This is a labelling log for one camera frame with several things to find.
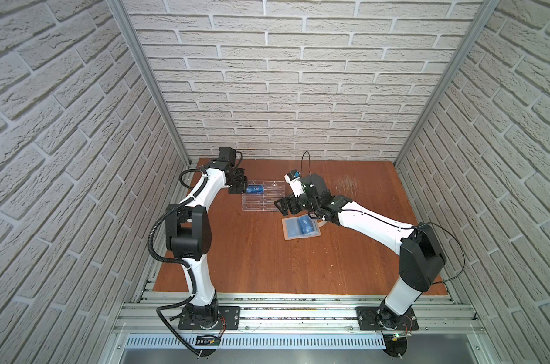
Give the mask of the tan leather card holder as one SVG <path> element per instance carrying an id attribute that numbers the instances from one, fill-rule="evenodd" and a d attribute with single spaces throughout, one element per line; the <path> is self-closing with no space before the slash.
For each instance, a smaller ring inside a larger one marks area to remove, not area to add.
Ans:
<path id="1" fill-rule="evenodd" d="M 326 221 L 311 218 L 309 215 L 301 215 L 292 218 L 283 218 L 283 235 L 286 241 L 315 238 L 321 236 L 321 228 Z"/>

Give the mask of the clear plastic organizer box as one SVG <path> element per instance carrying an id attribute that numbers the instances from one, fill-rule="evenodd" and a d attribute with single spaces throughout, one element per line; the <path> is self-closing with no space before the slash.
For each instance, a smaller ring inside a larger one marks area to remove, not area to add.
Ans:
<path id="1" fill-rule="evenodd" d="M 251 180 L 249 184 L 262 184 L 263 194 L 243 194 L 242 210 L 246 212 L 279 212 L 274 205 L 286 195 L 286 184 L 280 180 Z"/>

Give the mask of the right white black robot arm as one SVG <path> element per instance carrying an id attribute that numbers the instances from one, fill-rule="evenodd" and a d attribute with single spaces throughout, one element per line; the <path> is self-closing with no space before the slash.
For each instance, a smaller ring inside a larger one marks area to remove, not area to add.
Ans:
<path id="1" fill-rule="evenodd" d="M 391 220 L 328 190 L 304 187 L 274 202 L 282 215 L 308 212 L 309 218 L 331 222 L 357 231 L 399 256 L 399 277 L 381 302 L 376 317 L 386 329 L 395 329 L 413 303 L 429 291 L 446 264 L 446 256 L 429 224 L 412 225 Z"/>

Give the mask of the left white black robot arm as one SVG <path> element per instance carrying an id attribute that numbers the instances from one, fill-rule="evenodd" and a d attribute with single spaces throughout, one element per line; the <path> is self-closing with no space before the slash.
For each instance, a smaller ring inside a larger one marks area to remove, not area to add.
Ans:
<path id="1" fill-rule="evenodd" d="M 221 189 L 231 194 L 243 194 L 248 186 L 245 170 L 229 167 L 225 162 L 211 162 L 197 169 L 201 177 L 192 191 L 166 218 L 167 249 L 173 257 L 185 262 L 184 271 L 192 300 L 185 311 L 197 319 L 215 322 L 219 313 L 217 292 L 211 282 L 208 253 L 212 231 L 208 209 Z"/>

